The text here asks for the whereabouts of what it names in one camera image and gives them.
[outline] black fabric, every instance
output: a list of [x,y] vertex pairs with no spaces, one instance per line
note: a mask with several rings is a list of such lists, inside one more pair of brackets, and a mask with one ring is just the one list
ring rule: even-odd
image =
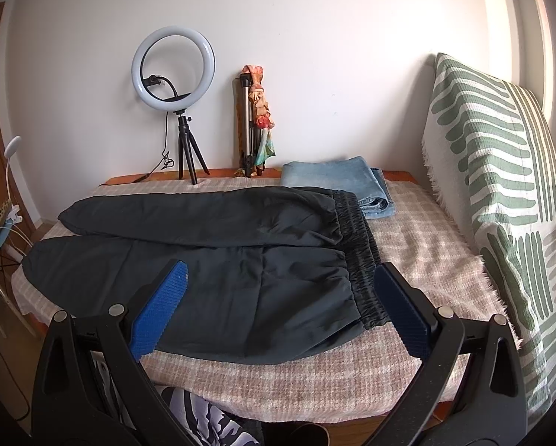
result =
[[280,363],[389,320],[372,286],[377,247],[352,193],[263,187],[101,196],[75,203],[60,220],[82,235],[38,242],[23,268],[75,316],[127,303],[170,259],[187,264],[187,291],[158,350]]

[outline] metal screw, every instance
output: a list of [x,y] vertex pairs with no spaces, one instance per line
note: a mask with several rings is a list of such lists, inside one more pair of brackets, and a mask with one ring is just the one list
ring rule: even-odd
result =
[[121,305],[120,303],[115,303],[114,305],[111,305],[108,309],[109,314],[112,315],[113,317],[119,316],[124,311],[125,311],[125,307],[123,307],[123,305]]
[[496,321],[499,325],[507,325],[507,319],[500,313],[496,313],[495,315],[493,315],[493,320]]
[[439,307],[437,311],[439,312],[439,315],[444,319],[450,319],[453,317],[453,309],[451,307],[448,307],[447,305]]
[[64,310],[59,310],[53,315],[54,321],[63,321],[67,318],[67,312]]

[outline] green striped pillow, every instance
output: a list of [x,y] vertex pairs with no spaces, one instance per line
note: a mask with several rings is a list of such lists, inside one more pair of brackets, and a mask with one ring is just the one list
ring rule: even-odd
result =
[[523,339],[535,424],[556,397],[556,153],[536,98],[449,55],[436,59],[423,138],[440,203],[472,247]]

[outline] ring light mount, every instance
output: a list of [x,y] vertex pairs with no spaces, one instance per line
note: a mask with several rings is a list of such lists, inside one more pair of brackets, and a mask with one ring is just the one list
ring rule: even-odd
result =
[[[203,59],[203,72],[202,77],[193,92],[187,94],[178,95],[175,87],[170,82],[169,79],[161,75],[150,75],[147,78],[143,77],[143,62],[146,59],[146,55],[149,50],[154,46],[155,43],[166,37],[171,37],[173,35],[178,35],[181,37],[186,37],[196,44],[199,52]],[[212,46],[209,41],[198,31],[183,28],[180,26],[172,25],[160,28],[155,32],[152,32],[145,40],[137,47],[137,51],[133,57],[133,63],[131,64],[131,80],[133,82],[133,87],[135,88],[137,95],[150,107],[157,110],[163,110],[165,112],[174,112],[179,119],[179,179],[183,178],[183,155],[187,160],[187,167],[189,168],[189,175],[191,177],[191,182],[197,184],[197,176],[195,175],[195,165],[193,163],[192,146],[197,159],[202,165],[203,170],[206,174],[209,174],[208,167],[203,161],[203,156],[199,151],[197,142],[190,132],[188,122],[191,121],[191,117],[185,117],[185,109],[187,107],[195,104],[204,94],[207,92],[209,86],[212,83],[213,74],[216,68],[215,56],[213,54]],[[165,99],[161,99],[152,92],[150,92],[149,87],[153,85],[159,85],[162,82],[167,82],[170,88],[173,90],[173,96]]]

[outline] tripod leg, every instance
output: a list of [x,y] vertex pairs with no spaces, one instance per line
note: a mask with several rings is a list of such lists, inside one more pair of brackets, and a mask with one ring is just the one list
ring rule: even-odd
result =
[[191,145],[193,146],[193,150],[195,151],[195,155],[197,156],[197,159],[199,159],[199,163],[202,165],[205,174],[209,174],[208,167],[205,165],[205,162],[203,161],[202,153],[199,151],[199,147],[197,147],[197,143],[195,142],[195,138],[193,137],[193,134],[191,132],[189,132],[189,142],[191,142]]
[[183,147],[185,152],[185,158],[187,158],[187,167],[189,168],[189,175],[191,176],[191,183],[197,184],[197,176],[195,175],[195,166],[193,164],[193,156],[191,155],[191,146],[189,145],[189,139],[187,138],[188,132],[181,134],[181,139],[183,140]]
[[183,178],[183,139],[182,132],[179,132],[179,179]]

